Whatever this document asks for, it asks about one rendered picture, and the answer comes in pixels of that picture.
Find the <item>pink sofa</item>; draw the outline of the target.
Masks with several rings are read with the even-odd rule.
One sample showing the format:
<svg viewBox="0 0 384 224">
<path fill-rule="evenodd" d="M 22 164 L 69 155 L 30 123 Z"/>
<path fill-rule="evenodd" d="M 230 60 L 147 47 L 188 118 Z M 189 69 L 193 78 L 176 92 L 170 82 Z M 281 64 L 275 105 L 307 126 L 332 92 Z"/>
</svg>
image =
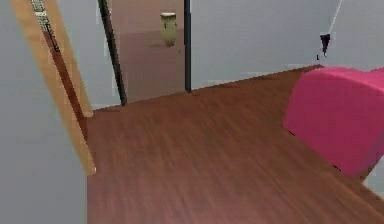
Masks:
<svg viewBox="0 0 384 224">
<path fill-rule="evenodd" d="M 323 67 L 296 82 L 283 126 L 343 173 L 384 156 L 384 67 Z"/>
</svg>

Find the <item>black door frame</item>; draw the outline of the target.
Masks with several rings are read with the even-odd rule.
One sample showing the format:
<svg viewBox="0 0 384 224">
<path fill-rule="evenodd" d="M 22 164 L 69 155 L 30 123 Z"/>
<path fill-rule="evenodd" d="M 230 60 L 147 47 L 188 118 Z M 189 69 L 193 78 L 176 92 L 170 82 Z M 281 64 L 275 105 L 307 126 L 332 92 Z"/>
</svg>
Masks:
<svg viewBox="0 0 384 224">
<path fill-rule="evenodd" d="M 190 0 L 98 0 L 123 105 L 189 92 Z M 176 42 L 167 47 L 160 14 L 174 12 Z"/>
</svg>

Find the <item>light wooden door frame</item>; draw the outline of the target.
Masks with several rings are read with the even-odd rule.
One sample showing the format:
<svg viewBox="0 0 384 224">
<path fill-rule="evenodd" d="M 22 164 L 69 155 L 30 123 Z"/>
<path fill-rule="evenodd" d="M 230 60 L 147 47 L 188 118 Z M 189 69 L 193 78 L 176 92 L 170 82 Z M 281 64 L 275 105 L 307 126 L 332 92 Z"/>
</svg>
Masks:
<svg viewBox="0 0 384 224">
<path fill-rule="evenodd" d="M 50 29 L 42 28 L 34 0 L 8 0 L 32 50 L 46 86 L 87 176 L 96 173 L 87 144 L 87 119 L 93 116 L 80 71 L 55 0 L 39 6 Z"/>
</svg>

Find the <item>beige vase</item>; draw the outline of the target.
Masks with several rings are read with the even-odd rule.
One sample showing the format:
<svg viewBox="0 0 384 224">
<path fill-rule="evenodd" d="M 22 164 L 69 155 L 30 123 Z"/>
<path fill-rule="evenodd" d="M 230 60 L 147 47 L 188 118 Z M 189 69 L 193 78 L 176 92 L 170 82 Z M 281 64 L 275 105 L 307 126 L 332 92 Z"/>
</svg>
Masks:
<svg viewBox="0 0 384 224">
<path fill-rule="evenodd" d="M 172 47 L 177 37 L 177 22 L 174 12 L 164 12 L 160 14 L 161 35 L 167 47 Z"/>
</svg>

